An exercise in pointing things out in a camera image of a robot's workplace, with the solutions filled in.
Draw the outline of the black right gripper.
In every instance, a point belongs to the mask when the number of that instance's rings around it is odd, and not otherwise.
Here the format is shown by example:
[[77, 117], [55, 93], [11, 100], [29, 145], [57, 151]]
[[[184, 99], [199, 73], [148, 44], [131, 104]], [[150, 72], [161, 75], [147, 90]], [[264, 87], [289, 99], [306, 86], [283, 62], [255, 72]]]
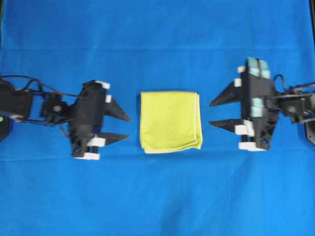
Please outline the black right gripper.
[[209, 124], [241, 135], [239, 149], [269, 150], [271, 138], [278, 122], [278, 112], [268, 96], [276, 94], [269, 78], [262, 70], [246, 66], [241, 78], [234, 79], [210, 103], [210, 107], [241, 102], [242, 119], [210, 121]]

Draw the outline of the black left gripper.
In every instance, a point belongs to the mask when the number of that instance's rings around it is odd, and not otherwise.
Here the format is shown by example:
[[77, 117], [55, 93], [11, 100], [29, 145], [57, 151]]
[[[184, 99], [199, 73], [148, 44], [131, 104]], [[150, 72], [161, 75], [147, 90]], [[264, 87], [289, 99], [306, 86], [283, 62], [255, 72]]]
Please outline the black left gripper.
[[130, 122], [112, 95], [107, 95], [110, 84], [102, 81], [83, 83], [75, 103], [70, 106], [68, 123], [72, 157], [81, 160], [99, 160], [98, 148], [123, 141], [129, 135], [101, 133], [103, 116]]

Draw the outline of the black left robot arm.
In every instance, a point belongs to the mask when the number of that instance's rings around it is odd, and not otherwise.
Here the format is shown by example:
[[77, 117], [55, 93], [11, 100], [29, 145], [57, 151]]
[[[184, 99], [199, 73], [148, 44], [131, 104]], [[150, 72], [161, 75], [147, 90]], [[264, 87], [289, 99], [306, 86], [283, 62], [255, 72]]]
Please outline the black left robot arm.
[[29, 77], [22, 89], [16, 89], [6, 79], [0, 77], [0, 139], [4, 140], [10, 132], [12, 123], [32, 123], [48, 126], [68, 125], [64, 135], [71, 143], [71, 156], [81, 160], [99, 160], [98, 149], [123, 141], [127, 135], [102, 132], [104, 116], [126, 122], [128, 115], [107, 92], [110, 84], [102, 81], [83, 83], [76, 100], [68, 105], [62, 100], [64, 93], [52, 89], [45, 92], [46, 86], [40, 80]]

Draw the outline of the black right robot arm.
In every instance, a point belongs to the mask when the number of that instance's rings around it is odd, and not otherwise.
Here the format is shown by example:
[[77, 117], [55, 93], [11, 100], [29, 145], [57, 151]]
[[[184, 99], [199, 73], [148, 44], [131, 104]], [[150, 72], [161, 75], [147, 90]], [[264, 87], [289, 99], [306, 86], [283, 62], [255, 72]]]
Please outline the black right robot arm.
[[235, 79], [210, 106], [239, 102], [241, 117], [211, 121], [209, 124], [241, 137], [238, 148], [247, 151], [265, 151], [278, 122], [279, 113], [290, 117], [292, 123], [313, 122], [315, 94], [302, 93], [312, 85], [291, 87], [283, 93], [276, 91], [275, 80], [270, 80], [262, 69], [238, 67], [240, 77]]

